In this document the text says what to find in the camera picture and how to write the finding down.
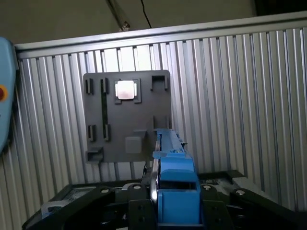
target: black wire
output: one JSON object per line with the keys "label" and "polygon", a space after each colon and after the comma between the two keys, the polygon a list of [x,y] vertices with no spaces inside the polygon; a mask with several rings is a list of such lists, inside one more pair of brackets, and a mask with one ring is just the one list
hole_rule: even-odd
{"label": "black wire", "polygon": [[147,20],[147,23],[148,23],[149,27],[152,28],[152,25],[150,24],[150,21],[149,21],[149,19],[148,19],[148,17],[147,17],[147,14],[146,14],[146,12],[145,12],[145,6],[144,6],[143,0],[141,0],[141,3],[142,3],[142,6],[143,6],[143,13],[144,13],[144,16],[145,16],[145,18],[146,18],[146,20]]}

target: cable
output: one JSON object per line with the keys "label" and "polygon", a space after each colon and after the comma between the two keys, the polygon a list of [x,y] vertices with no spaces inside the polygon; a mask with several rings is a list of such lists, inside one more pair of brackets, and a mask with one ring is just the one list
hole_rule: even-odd
{"label": "cable", "polygon": [[145,16],[145,18],[146,18],[146,20],[147,20],[147,23],[148,23],[149,27],[152,28],[152,25],[150,24],[150,21],[149,21],[149,19],[148,19],[148,17],[147,17],[147,14],[146,14],[146,12],[145,12],[145,6],[144,6],[143,0],[141,0],[141,3],[142,3],[142,6],[143,6],[143,13],[144,13],[144,16]]}
{"label": "cable", "polygon": [[115,10],[113,4],[111,3],[111,0],[106,0],[106,3],[108,5],[109,9],[111,10],[111,13],[112,13],[118,27],[121,29],[122,25],[121,25],[120,19],[118,17],[118,14],[116,13],[116,10]]}

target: blue plastic block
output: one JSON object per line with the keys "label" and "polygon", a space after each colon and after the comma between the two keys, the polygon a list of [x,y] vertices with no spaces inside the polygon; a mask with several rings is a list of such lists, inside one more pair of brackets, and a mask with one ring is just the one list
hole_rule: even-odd
{"label": "blue plastic block", "polygon": [[158,204],[159,223],[200,223],[200,192],[198,190],[160,189]]}
{"label": "blue plastic block", "polygon": [[159,189],[158,219],[160,223],[199,224],[200,185],[193,158],[184,150],[179,135],[169,129],[157,130],[161,151],[153,152],[160,160],[160,181],[190,183],[193,189]]}
{"label": "blue plastic block", "polygon": [[0,154],[9,135],[17,69],[13,45],[0,37]]}

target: metal strip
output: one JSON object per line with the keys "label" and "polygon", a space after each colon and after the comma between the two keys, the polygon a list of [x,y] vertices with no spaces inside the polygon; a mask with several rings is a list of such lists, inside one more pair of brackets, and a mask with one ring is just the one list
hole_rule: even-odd
{"label": "metal strip", "polygon": [[197,95],[197,83],[195,78],[195,59],[193,52],[194,46],[192,41],[187,41],[187,64],[189,66],[188,69],[188,77],[186,81],[190,82],[190,89],[189,93],[191,96],[188,95],[188,98],[190,98],[192,109],[190,110],[192,112],[193,116],[193,124],[192,128],[194,130],[192,138],[195,141],[195,149],[193,150],[194,156],[197,156],[197,168],[199,172],[205,172],[204,168],[204,159],[203,159],[203,150],[202,150],[202,143],[201,143],[201,126],[200,124],[200,112],[199,112],[199,98]]}
{"label": "metal strip", "polygon": [[[228,136],[231,138],[231,136],[234,137],[235,142],[235,159],[236,159],[236,169],[239,170],[240,173],[244,174],[244,161],[243,161],[243,151],[242,151],[242,137],[241,137],[241,123],[240,123],[240,100],[239,100],[239,93],[238,93],[238,78],[237,78],[237,67],[236,67],[236,54],[235,54],[235,43],[234,38],[232,36],[227,37],[227,65],[229,68],[229,78],[230,78],[230,96],[229,99],[231,102],[227,101],[228,94],[226,94],[227,86],[225,86],[225,99],[226,99],[226,106],[231,106],[231,109],[226,107],[227,113],[227,124],[228,127]],[[233,123],[234,131],[231,133],[231,123]]]}
{"label": "metal strip", "polygon": [[277,181],[277,168],[276,168],[276,158],[275,158],[275,145],[272,140],[274,140],[274,130],[273,130],[273,107],[272,107],[272,89],[271,89],[271,78],[270,78],[270,67],[269,67],[269,50],[267,34],[260,33],[260,57],[261,57],[261,72],[262,72],[262,82],[263,82],[263,96],[264,96],[264,109],[265,109],[265,122],[261,123],[261,128],[265,127],[265,133],[261,130],[261,137],[266,136],[265,142],[262,142],[262,149],[265,145],[268,146],[268,158],[265,159],[265,152],[263,152],[263,164],[269,167],[269,176],[265,176],[269,179],[270,188],[268,191],[271,197],[280,198],[278,188],[279,181]]}
{"label": "metal strip", "polygon": [[203,40],[203,49],[204,49],[204,59],[205,59],[205,78],[207,83],[207,92],[208,92],[208,100],[209,100],[209,122],[211,133],[210,142],[213,147],[213,171],[220,171],[220,156],[219,156],[219,143],[218,143],[218,131],[216,125],[216,111],[214,104],[214,91],[213,91],[213,74],[212,74],[212,63],[211,63],[211,49],[210,49],[210,41],[209,39]]}
{"label": "metal strip", "polygon": [[224,92],[222,86],[222,76],[220,68],[220,54],[219,44],[216,38],[210,38],[210,52],[211,52],[211,65],[212,65],[212,82],[213,82],[213,96],[214,96],[214,107],[215,107],[215,119],[217,125],[217,143],[219,150],[219,161],[220,171],[228,170],[227,153],[226,153],[226,140],[224,130]]}
{"label": "metal strip", "polygon": [[85,60],[85,53],[72,54],[71,55],[71,66],[72,66],[72,74],[71,78],[73,83],[73,89],[75,90],[75,103],[77,106],[77,119],[78,119],[78,128],[79,128],[79,138],[80,138],[80,147],[82,151],[83,157],[83,167],[85,169],[84,176],[85,181],[88,183],[95,182],[94,174],[93,174],[93,165],[85,163],[85,150],[87,150],[87,142],[86,139],[83,138],[86,136],[86,128],[85,128],[85,117],[84,117],[84,107],[83,107],[83,75],[87,73],[87,66]]}
{"label": "metal strip", "polygon": [[265,102],[263,95],[263,74],[261,71],[261,55],[260,55],[260,36],[259,34],[253,34],[253,60],[254,60],[254,82],[256,89],[257,100],[257,133],[259,144],[259,161],[260,161],[260,175],[261,175],[261,187],[263,190],[271,192],[270,178],[264,175],[269,175],[269,157],[267,146],[267,134],[266,134],[266,122],[265,122]]}
{"label": "metal strip", "polygon": [[303,61],[301,47],[301,35],[299,29],[293,30],[294,39],[294,56],[295,56],[295,80],[296,80],[296,94],[298,106],[298,133],[299,133],[299,147],[300,151],[295,151],[295,178],[296,178],[296,192],[298,210],[303,210],[307,206],[307,169],[304,168],[303,162],[307,162],[305,157],[305,150],[307,149],[307,130],[306,130],[306,110],[304,95],[304,76],[303,76]]}
{"label": "metal strip", "polygon": [[259,162],[259,151],[258,148],[258,135],[257,135],[257,120],[256,120],[256,103],[255,91],[254,91],[254,72],[252,63],[252,50],[250,35],[243,35],[244,43],[244,56],[245,56],[245,73],[246,73],[246,89],[248,99],[248,122],[249,122],[249,133],[246,137],[249,139],[251,144],[251,162],[254,175],[254,182],[261,188],[261,177],[260,177],[260,162]]}
{"label": "metal strip", "polygon": [[199,156],[198,161],[201,161],[199,164],[199,172],[211,172],[212,171],[212,161],[211,158],[211,148],[210,148],[210,141],[209,141],[209,132],[208,132],[208,124],[207,124],[207,113],[206,108],[208,107],[208,103],[205,101],[205,89],[207,88],[205,85],[205,81],[203,79],[203,75],[205,74],[203,68],[203,56],[201,55],[201,45],[199,40],[194,40],[194,61],[195,61],[195,74],[196,74],[196,87],[195,93],[197,93],[196,97],[198,100],[198,115],[196,116],[196,120],[199,120],[198,125],[195,123],[195,130],[197,127],[200,129],[200,138],[202,147],[201,148],[201,156]]}

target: orange button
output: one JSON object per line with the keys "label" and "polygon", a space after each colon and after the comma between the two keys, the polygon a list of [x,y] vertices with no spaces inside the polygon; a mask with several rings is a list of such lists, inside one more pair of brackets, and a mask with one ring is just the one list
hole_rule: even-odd
{"label": "orange button", "polygon": [[4,98],[4,90],[0,88],[0,101]]}
{"label": "orange button", "polygon": [[8,97],[8,92],[4,85],[0,85],[0,102],[3,102]]}

